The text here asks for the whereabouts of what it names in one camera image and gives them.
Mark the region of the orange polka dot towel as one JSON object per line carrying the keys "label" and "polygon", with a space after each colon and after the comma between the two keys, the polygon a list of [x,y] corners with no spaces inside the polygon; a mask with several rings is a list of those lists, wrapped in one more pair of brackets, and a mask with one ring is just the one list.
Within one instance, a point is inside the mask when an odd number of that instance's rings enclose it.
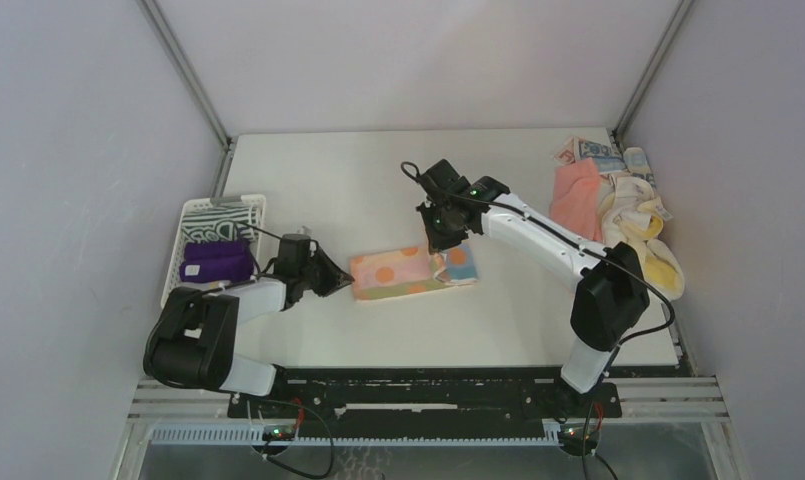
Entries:
{"label": "orange polka dot towel", "polygon": [[479,279],[469,246],[462,243],[440,253],[427,245],[353,257],[350,274],[354,299],[372,302],[421,295],[476,283]]}

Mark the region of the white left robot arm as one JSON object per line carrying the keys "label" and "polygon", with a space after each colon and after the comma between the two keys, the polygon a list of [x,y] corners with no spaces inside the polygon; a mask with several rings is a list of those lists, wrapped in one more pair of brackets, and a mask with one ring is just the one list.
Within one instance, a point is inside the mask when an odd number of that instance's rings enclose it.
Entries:
{"label": "white left robot arm", "polygon": [[144,373],[171,388],[251,395],[264,415],[279,416],[291,392],[276,381],[278,366],[236,352],[238,326],[292,308],[307,291],[324,298],[353,283],[315,241],[299,238],[244,281],[177,287],[147,339]]}

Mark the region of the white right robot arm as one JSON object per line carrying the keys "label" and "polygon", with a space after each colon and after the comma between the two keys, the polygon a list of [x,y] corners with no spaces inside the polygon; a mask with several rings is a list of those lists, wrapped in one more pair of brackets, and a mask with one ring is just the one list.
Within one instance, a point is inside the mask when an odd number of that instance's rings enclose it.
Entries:
{"label": "white right robot arm", "polygon": [[491,177],[475,183],[455,174],[412,179],[426,195],[417,210],[431,251],[453,248],[471,234],[485,236],[529,255],[572,290],[575,341],[555,393],[562,412],[583,415],[594,405],[594,388],[620,341],[650,304],[635,250],[623,243],[606,247],[568,231]]}

